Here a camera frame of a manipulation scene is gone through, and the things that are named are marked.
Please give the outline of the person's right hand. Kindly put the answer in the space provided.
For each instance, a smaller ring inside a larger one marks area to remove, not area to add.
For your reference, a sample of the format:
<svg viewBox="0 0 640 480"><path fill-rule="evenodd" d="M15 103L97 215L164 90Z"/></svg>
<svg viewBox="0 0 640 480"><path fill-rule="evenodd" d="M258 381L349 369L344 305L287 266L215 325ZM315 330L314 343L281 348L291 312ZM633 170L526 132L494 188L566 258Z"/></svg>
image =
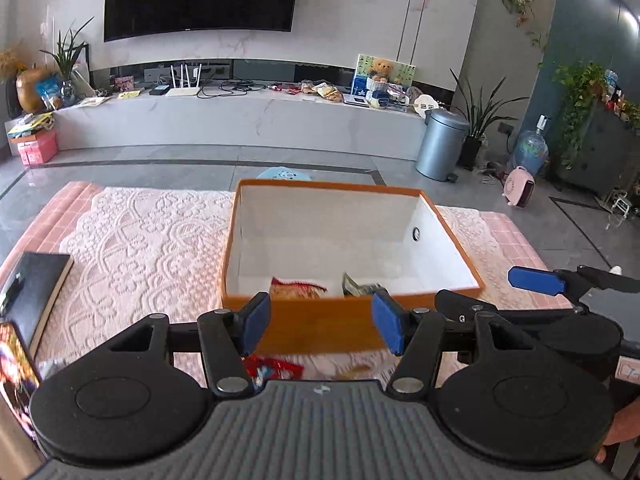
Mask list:
<svg viewBox="0 0 640 480"><path fill-rule="evenodd" d="M640 436L640 399L634 400L615 414L612 427L606 436L596 462L602 464L606 457L605 448L620 442L637 439Z"/></svg>

